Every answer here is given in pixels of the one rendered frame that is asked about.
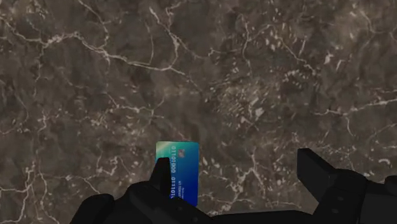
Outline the blue green bank card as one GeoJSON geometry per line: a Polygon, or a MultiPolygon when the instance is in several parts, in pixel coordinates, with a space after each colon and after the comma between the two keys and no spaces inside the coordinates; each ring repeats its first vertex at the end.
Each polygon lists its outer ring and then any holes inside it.
{"type": "Polygon", "coordinates": [[[171,167],[170,198],[179,197],[192,206],[198,204],[199,143],[191,141],[158,141],[156,160],[169,158],[171,167]]]}

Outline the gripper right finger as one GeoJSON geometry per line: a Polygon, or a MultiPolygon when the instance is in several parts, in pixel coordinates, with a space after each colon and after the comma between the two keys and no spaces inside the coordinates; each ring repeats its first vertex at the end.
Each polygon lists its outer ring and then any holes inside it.
{"type": "Polygon", "coordinates": [[[376,183],[309,148],[297,150],[296,175],[318,201],[305,224],[397,224],[397,175],[376,183]]]}

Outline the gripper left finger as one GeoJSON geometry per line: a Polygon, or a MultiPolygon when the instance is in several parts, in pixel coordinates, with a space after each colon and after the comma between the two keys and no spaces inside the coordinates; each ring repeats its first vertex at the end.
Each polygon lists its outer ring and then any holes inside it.
{"type": "Polygon", "coordinates": [[[171,199],[170,193],[170,160],[159,158],[149,180],[130,185],[119,199],[106,193],[88,197],[70,224],[214,224],[183,199],[171,199]]]}

